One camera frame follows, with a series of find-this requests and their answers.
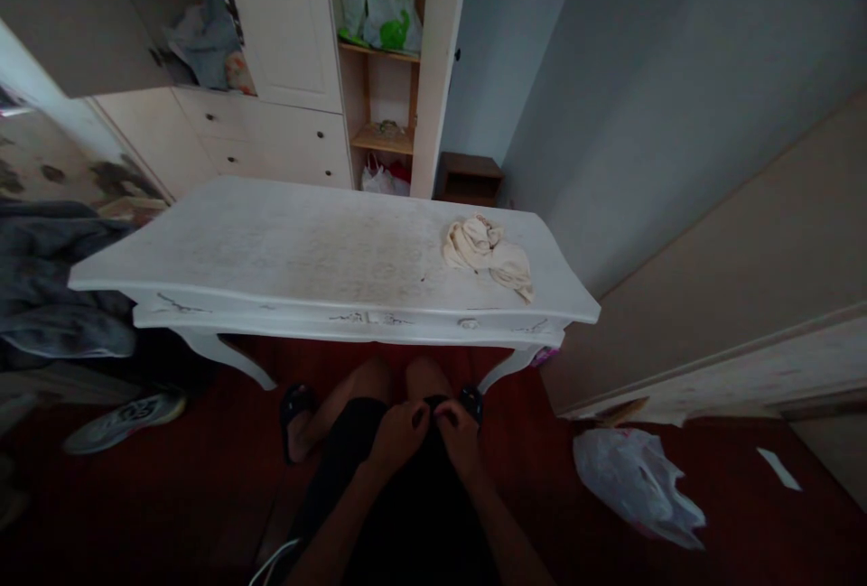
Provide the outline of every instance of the desk leg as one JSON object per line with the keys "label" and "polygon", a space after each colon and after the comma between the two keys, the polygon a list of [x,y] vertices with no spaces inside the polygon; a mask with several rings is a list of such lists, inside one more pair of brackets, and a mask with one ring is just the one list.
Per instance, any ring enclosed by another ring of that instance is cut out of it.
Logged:
{"label": "desk leg", "polygon": [[200,356],[239,369],[261,385],[262,389],[272,390],[277,387],[277,383],[264,369],[220,340],[216,333],[199,333],[196,330],[182,328],[172,330],[184,338],[190,345],[190,349]]}
{"label": "desk leg", "polygon": [[512,355],[494,367],[479,383],[479,391],[485,394],[490,387],[504,376],[514,374],[530,364],[544,345],[534,345],[529,349],[515,349]]}

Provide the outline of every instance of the gray clothing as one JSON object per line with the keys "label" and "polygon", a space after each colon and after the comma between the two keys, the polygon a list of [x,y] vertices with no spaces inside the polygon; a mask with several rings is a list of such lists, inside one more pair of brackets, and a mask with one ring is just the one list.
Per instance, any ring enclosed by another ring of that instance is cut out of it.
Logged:
{"label": "gray clothing", "polygon": [[135,349],[132,302],[116,291],[72,291],[70,269],[120,240],[130,223],[77,202],[0,201],[0,370],[36,358],[125,357]]}

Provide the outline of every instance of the beige cloth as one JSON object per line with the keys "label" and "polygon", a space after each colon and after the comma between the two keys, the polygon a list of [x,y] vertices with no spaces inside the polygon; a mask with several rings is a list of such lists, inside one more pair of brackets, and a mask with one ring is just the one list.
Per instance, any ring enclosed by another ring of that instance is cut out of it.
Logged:
{"label": "beige cloth", "polygon": [[530,281],[530,261],[524,248],[503,239],[503,227],[481,214],[453,222],[443,245],[449,267],[489,270],[498,284],[511,288],[531,303],[536,293]]}

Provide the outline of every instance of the wooden floor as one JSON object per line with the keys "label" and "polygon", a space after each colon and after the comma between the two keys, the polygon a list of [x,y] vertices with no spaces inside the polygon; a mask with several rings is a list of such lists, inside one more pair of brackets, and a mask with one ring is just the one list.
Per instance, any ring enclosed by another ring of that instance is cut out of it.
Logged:
{"label": "wooden floor", "polygon": [[[375,353],[393,366],[398,396],[416,354],[439,360],[460,387],[505,353],[264,338],[240,344],[282,385],[306,380],[321,395]],[[0,581],[247,583],[284,540],[315,466],[283,464],[280,396],[224,369],[176,422],[77,458],[63,455],[62,440],[105,409],[34,413],[0,442],[18,461],[16,484],[33,497],[26,516],[0,533]],[[640,536],[583,487],[574,429],[554,418],[535,370],[499,381],[485,407],[488,471],[559,583],[867,582],[864,514],[783,423],[647,426],[661,434],[686,474],[679,486],[707,515],[699,533],[707,552],[690,553]],[[756,446],[775,451],[804,491],[784,488]]]}

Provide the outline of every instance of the white desk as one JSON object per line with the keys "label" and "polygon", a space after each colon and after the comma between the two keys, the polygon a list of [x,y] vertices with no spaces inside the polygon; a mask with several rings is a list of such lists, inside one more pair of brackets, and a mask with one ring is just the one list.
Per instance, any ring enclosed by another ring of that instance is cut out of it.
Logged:
{"label": "white desk", "polygon": [[[532,304],[443,261],[449,225],[477,211],[527,251]],[[271,377],[219,334],[514,349],[485,392],[600,310],[535,214],[228,176],[77,264],[70,287],[125,293],[136,327],[172,329],[264,389]]]}

